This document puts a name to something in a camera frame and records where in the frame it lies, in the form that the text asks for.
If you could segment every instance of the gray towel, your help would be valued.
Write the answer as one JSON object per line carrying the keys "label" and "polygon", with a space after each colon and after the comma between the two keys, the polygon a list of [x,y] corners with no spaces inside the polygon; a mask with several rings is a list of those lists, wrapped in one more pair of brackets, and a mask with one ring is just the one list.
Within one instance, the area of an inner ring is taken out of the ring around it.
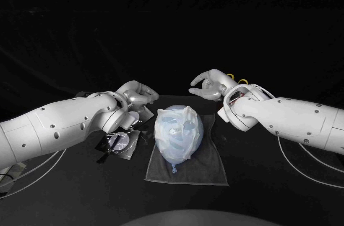
{"label": "gray towel", "polygon": [[210,134],[216,115],[200,115],[200,117],[204,137],[191,159],[177,165],[178,172],[174,174],[173,165],[165,161],[155,145],[145,180],[168,184],[229,186],[225,166]]}

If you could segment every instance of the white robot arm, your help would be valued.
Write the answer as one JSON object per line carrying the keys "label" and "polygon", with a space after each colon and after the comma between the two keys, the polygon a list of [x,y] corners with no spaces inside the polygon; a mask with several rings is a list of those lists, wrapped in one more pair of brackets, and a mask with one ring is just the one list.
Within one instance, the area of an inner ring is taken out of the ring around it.
{"label": "white robot arm", "polygon": [[216,101],[225,96],[219,115],[238,129],[246,132],[261,122],[277,136],[344,154],[344,110],[291,98],[271,99],[259,86],[238,84],[217,69],[204,72],[191,86],[203,80],[203,89],[190,92]]}
{"label": "white robot arm", "polygon": [[83,142],[92,132],[129,129],[138,120],[129,104],[158,100],[158,93],[137,81],[116,92],[54,102],[0,123],[0,169]]}

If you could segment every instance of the robot forearm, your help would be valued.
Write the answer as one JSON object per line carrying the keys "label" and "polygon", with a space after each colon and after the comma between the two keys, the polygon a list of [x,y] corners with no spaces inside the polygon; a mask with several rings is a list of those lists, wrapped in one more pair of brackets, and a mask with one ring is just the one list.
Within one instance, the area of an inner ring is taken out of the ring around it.
{"label": "robot forearm", "polygon": [[126,99],[115,92],[43,106],[0,123],[0,169],[72,147],[98,130],[128,129],[134,122]]}
{"label": "robot forearm", "polygon": [[238,90],[246,95],[232,105],[229,94],[219,114],[242,131],[261,122],[277,136],[344,154],[344,110],[291,98],[270,99],[254,86],[239,85]]}

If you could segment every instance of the black background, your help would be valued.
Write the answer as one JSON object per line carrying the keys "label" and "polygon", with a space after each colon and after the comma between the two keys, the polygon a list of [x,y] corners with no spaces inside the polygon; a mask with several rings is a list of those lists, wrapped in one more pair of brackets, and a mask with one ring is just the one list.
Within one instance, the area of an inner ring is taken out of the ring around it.
{"label": "black background", "polygon": [[212,68],[277,97],[344,108],[342,3],[0,0],[0,121],[131,80],[191,96]]}

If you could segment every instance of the yellow cable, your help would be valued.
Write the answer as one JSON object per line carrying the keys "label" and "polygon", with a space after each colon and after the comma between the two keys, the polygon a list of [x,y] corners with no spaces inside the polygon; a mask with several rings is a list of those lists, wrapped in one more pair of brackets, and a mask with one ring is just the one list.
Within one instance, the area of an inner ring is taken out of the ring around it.
{"label": "yellow cable", "polygon": [[239,83],[241,83],[241,81],[245,81],[245,82],[246,82],[246,84],[249,84],[249,82],[248,82],[248,80],[246,80],[246,79],[242,79],[242,80],[239,80]]}
{"label": "yellow cable", "polygon": [[228,74],[228,75],[231,75],[231,76],[232,76],[232,79],[235,80],[235,75],[233,75],[233,74]]}

